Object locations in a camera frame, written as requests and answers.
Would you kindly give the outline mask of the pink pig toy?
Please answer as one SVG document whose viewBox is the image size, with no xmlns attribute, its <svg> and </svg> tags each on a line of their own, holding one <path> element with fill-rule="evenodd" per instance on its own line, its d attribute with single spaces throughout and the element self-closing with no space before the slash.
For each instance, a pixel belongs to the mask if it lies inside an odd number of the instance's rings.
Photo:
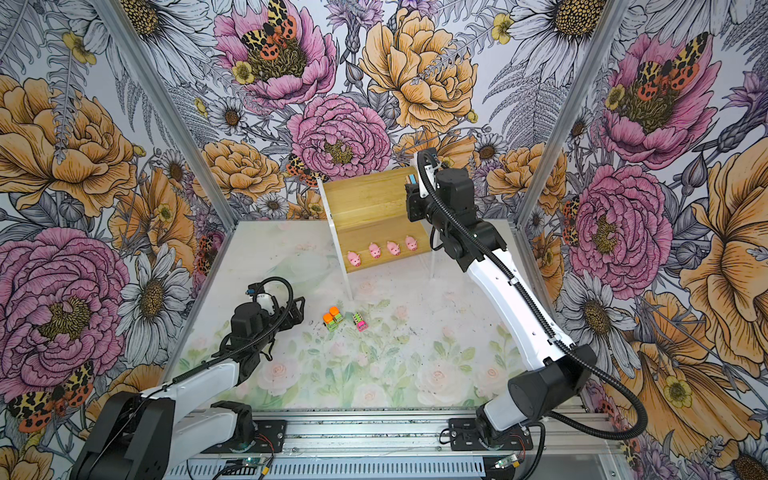
<svg viewBox="0 0 768 480">
<path fill-rule="evenodd" d="M 368 250 L 372 258 L 379 259 L 381 257 L 381 248 L 378 244 L 371 242 Z"/>
<path fill-rule="evenodd" d="M 347 256 L 347 260 L 348 260 L 349 264 L 352 267 L 357 268 L 357 267 L 361 266 L 361 263 L 362 263 L 361 257 L 356 252 L 348 251 L 346 256 Z"/>
<path fill-rule="evenodd" d="M 419 248 L 416 238 L 410 235 L 405 238 L 405 245 L 409 251 L 417 251 Z"/>
<path fill-rule="evenodd" d="M 394 241 L 388 241 L 386 243 L 389 253 L 393 256 L 399 256 L 401 254 L 400 246 Z"/>
</svg>

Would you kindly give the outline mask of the pink green striped toy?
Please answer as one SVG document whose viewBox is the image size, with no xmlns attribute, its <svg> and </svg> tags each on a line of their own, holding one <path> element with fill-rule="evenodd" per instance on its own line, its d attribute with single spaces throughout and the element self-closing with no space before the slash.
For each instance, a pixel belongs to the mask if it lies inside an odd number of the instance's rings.
<svg viewBox="0 0 768 480">
<path fill-rule="evenodd" d="M 368 329 L 368 324 L 359 313 L 355 312 L 353 314 L 353 321 L 359 332 L 363 332 Z"/>
</svg>

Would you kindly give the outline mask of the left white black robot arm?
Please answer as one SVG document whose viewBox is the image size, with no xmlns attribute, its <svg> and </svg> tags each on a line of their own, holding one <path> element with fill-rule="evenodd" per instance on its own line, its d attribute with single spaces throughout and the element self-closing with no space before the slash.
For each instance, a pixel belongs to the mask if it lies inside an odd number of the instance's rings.
<svg viewBox="0 0 768 480">
<path fill-rule="evenodd" d="M 74 466 L 73 479 L 161 479 L 212 447 L 250 447 L 258 438 L 250 406 L 220 401 L 272 358 L 278 332 L 301 324 L 305 300 L 285 304 L 249 291 L 212 357 L 171 381 L 106 402 Z"/>
</svg>

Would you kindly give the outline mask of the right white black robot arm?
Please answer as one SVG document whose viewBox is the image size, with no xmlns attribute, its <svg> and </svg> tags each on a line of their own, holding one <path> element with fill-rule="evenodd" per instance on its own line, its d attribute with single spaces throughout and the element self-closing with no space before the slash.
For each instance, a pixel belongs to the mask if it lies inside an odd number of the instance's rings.
<svg viewBox="0 0 768 480">
<path fill-rule="evenodd" d="M 440 170 L 433 187 L 419 174 L 406 178 L 410 221 L 427 221 L 443 251 L 490 300 L 521 355 L 524 371 L 478 408 L 478 436 L 495 446 L 514 429 L 549 415 L 575 397 L 597 365 L 589 346 L 578 346 L 551 319 L 520 276 L 498 230 L 478 218 L 473 183 L 463 170 Z"/>
</svg>

